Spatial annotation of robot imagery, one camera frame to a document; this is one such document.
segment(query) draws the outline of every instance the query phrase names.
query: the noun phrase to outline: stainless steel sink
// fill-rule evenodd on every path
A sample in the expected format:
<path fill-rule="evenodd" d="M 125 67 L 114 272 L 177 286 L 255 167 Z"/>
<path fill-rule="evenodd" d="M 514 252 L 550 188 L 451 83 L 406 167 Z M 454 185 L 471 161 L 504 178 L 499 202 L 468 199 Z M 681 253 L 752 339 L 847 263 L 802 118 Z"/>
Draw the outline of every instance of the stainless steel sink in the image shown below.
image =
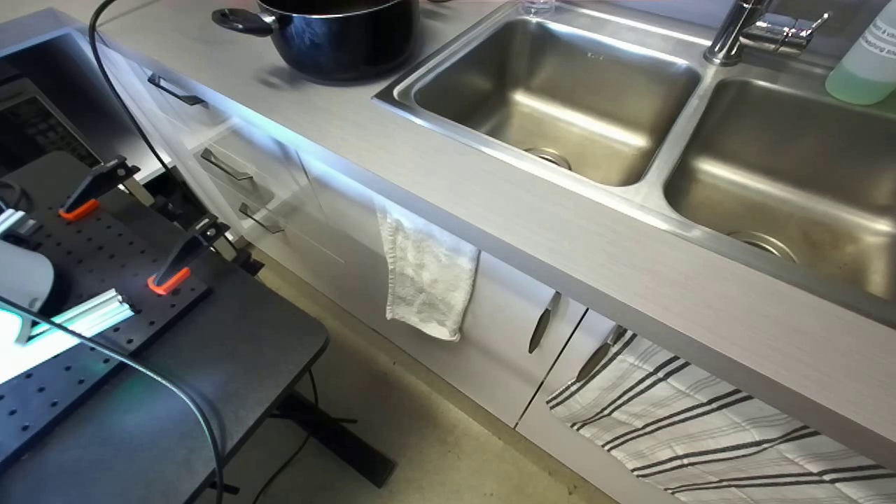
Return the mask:
<path fill-rule="evenodd" d="M 686 217 L 896 300 L 896 120 L 723 81 L 676 167 Z"/>
<path fill-rule="evenodd" d="M 513 144 L 598 185 L 633 185 L 697 81 L 669 56 L 524 17 L 396 98 L 475 127 L 499 148 Z"/>

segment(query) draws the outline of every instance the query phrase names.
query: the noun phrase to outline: gray countertop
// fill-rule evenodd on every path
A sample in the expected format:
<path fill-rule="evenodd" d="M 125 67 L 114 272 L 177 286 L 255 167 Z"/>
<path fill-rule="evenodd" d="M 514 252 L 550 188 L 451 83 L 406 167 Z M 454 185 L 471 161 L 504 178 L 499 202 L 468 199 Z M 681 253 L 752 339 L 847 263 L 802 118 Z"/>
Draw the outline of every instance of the gray countertop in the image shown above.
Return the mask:
<path fill-rule="evenodd" d="M 0 17 L 35 7 L 4 1 L 13 7 Z M 290 127 L 333 169 L 896 465 L 892 328 L 410 123 L 373 98 L 389 78 L 310 83 L 269 39 L 214 27 L 210 10 L 220 0 L 133 4 L 102 27 L 111 42 Z M 494 4 L 426 1 L 426 49 Z M 91 4 L 59 0 L 59 7 L 86 20 Z"/>

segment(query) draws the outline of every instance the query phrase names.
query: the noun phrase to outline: white towel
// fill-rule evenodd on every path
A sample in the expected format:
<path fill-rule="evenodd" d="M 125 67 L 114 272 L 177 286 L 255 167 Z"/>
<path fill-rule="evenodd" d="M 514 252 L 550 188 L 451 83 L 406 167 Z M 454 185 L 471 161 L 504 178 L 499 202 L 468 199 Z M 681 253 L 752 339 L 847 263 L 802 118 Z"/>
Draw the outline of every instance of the white towel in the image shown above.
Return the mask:
<path fill-rule="evenodd" d="M 886 468 L 629 330 L 548 406 L 681 500 L 896 500 Z"/>
<path fill-rule="evenodd" d="M 475 280 L 475 245 L 385 202 L 377 204 L 377 224 L 389 263 L 385 319 L 459 342 Z"/>

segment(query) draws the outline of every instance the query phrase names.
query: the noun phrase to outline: cooking pot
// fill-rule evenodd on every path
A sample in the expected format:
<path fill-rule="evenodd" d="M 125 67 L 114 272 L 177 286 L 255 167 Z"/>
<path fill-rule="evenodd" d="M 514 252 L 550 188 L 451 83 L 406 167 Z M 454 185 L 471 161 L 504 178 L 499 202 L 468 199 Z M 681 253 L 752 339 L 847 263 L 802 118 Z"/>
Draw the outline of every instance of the cooking pot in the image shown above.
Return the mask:
<path fill-rule="evenodd" d="M 416 0 L 261 0 L 261 14 L 214 7 L 213 22 L 270 36 L 283 62 L 319 81 L 360 81 L 403 64 Z"/>

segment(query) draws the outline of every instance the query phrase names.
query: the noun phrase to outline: red clip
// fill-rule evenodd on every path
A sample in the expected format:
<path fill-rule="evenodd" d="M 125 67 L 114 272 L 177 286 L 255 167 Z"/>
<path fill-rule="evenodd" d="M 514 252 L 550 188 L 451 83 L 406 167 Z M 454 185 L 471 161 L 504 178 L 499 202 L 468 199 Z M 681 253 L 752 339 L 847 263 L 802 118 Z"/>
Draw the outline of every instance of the red clip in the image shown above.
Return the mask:
<path fill-rule="evenodd" d="M 74 221 L 88 217 L 94 210 L 100 210 L 100 202 L 88 199 L 88 202 L 84 202 L 80 206 L 74 206 L 70 213 L 59 210 L 59 217 L 67 221 L 67 224 L 74 224 Z"/>
<path fill-rule="evenodd" d="M 191 276 L 191 266 L 181 266 L 177 274 L 170 274 L 161 286 L 156 283 L 156 274 L 146 280 L 146 287 L 156 295 L 170 295 L 184 280 Z"/>

